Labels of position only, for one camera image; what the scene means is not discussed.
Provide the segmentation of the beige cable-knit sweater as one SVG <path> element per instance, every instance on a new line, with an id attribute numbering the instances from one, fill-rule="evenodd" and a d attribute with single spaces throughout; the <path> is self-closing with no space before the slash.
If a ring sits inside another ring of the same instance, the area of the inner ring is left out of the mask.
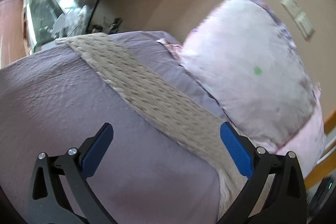
<path id="1" fill-rule="evenodd" d="M 219 175 L 219 218 L 248 179 L 240 174 L 220 137 L 224 112 L 204 89 L 183 72 L 170 52 L 149 33 L 96 33 L 61 38 L 128 103 L 160 132 L 214 167 Z M 270 188 L 267 178 L 252 215 Z"/>

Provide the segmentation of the black device with green light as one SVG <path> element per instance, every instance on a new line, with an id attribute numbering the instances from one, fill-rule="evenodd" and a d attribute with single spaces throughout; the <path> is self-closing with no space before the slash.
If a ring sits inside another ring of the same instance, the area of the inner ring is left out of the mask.
<path id="1" fill-rule="evenodd" d="M 310 220 L 317 216 L 334 192 L 335 178 L 331 176 L 324 178 L 320 182 L 315 194 L 308 199 L 307 209 Z"/>

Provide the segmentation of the lavender bed sheet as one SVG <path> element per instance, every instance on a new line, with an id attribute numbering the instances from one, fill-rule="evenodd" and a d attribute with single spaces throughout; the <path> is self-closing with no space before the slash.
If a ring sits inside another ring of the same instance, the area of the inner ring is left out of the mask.
<path id="1" fill-rule="evenodd" d="M 23 218 L 38 155 L 80 147 L 105 123 L 114 138 L 88 184 L 118 223 L 215 223 L 223 215 L 217 171 L 61 45 L 1 70 L 1 187 Z"/>

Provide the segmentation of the left pink floral pillow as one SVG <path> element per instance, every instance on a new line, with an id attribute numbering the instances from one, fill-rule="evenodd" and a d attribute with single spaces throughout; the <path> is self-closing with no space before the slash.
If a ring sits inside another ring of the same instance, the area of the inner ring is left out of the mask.
<path id="1" fill-rule="evenodd" d="M 264 0 L 224 0 L 183 44 L 160 43 L 242 134 L 271 153 L 293 151 L 310 174 L 325 148 L 321 88 Z"/>

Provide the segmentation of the white wall switch plate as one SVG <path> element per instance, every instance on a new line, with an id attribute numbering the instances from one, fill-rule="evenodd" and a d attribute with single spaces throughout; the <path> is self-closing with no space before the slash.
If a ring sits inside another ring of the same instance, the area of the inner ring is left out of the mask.
<path id="1" fill-rule="evenodd" d="M 303 11 L 297 0 L 282 0 L 281 4 L 290 15 L 291 19 L 295 22 L 303 38 L 306 41 L 310 41 L 315 30 L 307 17 L 306 12 Z"/>

